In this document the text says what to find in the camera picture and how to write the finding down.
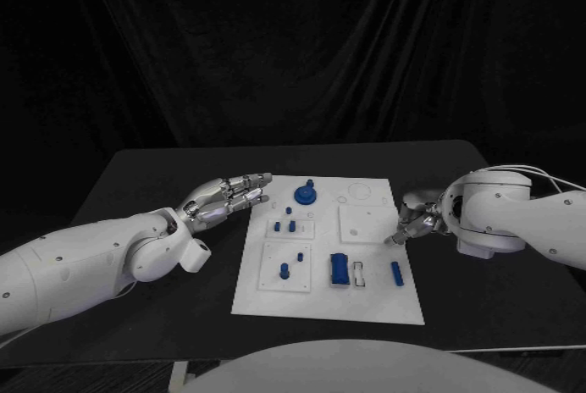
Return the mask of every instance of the floor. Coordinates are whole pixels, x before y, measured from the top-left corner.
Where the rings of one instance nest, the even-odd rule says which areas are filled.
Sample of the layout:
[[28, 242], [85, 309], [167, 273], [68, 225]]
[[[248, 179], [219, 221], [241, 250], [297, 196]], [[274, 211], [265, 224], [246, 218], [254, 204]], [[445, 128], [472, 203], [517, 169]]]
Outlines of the floor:
[[[586, 391], [586, 350], [531, 355], [483, 352], [465, 356], [510, 370], [562, 393]], [[192, 362], [189, 373], [200, 375], [218, 366], [219, 362]], [[166, 393], [172, 369], [172, 363], [2, 369], [0, 392]]]

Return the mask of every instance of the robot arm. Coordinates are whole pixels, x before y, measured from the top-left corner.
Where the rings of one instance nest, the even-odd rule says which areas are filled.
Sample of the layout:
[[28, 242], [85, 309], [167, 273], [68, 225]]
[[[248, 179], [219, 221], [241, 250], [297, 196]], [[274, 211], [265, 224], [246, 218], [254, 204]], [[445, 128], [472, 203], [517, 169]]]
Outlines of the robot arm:
[[408, 194], [398, 233], [385, 242], [403, 244], [429, 232], [454, 233], [458, 251], [481, 258], [520, 251], [529, 243], [549, 259], [586, 269], [586, 191], [531, 199], [530, 189], [524, 175], [480, 170], [444, 193]]
[[81, 313], [177, 263], [197, 272], [212, 252], [193, 234], [268, 201], [271, 181], [269, 173], [213, 180], [176, 210], [59, 230], [0, 256], [0, 335]]

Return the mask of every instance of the robotic hand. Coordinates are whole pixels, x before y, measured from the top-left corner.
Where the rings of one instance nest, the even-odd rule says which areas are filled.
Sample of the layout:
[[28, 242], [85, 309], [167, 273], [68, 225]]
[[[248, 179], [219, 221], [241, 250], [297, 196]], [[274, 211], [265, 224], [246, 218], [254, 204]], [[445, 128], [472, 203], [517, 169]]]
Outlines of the robotic hand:
[[[531, 180], [550, 179], [559, 194], [530, 197]], [[562, 192], [556, 181], [580, 191]], [[586, 188], [530, 166], [498, 166], [461, 177], [445, 191], [408, 193], [398, 233], [385, 243], [403, 245], [431, 232], [458, 237], [458, 252], [488, 259], [495, 252], [526, 248], [549, 259], [586, 269]]]
[[0, 256], [0, 335], [71, 317], [212, 253], [193, 234], [269, 200], [271, 173], [216, 179], [180, 206], [52, 232]]

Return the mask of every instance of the black table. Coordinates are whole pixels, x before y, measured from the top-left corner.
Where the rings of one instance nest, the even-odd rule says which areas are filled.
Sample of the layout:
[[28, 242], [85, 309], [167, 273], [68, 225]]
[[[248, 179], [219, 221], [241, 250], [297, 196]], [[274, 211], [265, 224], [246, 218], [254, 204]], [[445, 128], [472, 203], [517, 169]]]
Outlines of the black table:
[[[272, 174], [389, 178], [395, 202], [485, 167], [465, 141], [231, 149], [130, 150], [114, 157], [72, 225], [176, 207], [216, 177]], [[213, 256], [131, 294], [32, 331], [0, 350], [0, 366], [235, 358], [305, 340], [376, 339], [442, 350], [586, 346], [586, 296], [566, 267], [530, 248], [491, 260], [455, 238], [408, 245], [425, 326], [232, 315], [249, 211], [200, 234]]]

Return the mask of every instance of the white board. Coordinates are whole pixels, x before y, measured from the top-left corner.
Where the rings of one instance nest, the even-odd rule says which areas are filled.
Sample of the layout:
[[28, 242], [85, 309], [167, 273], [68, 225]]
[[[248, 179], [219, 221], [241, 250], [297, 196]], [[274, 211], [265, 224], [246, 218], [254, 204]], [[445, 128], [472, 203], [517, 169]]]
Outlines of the white board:
[[[308, 179], [314, 180], [317, 201], [301, 205], [294, 191]], [[255, 206], [251, 214], [232, 313], [423, 325], [406, 249], [382, 243], [398, 227], [389, 181], [277, 175], [264, 193], [271, 200]], [[305, 225], [301, 236], [297, 229], [288, 232], [291, 220], [297, 229]], [[277, 221], [281, 230], [275, 233]], [[274, 248], [271, 259], [268, 244]], [[295, 263], [295, 251], [305, 246], [310, 264], [301, 266]], [[351, 284], [346, 287], [331, 285], [334, 253], [349, 256]], [[291, 268], [287, 280], [278, 275], [281, 260]], [[395, 282], [393, 261], [399, 262], [403, 286]], [[356, 286], [354, 262], [363, 263], [366, 287]]]

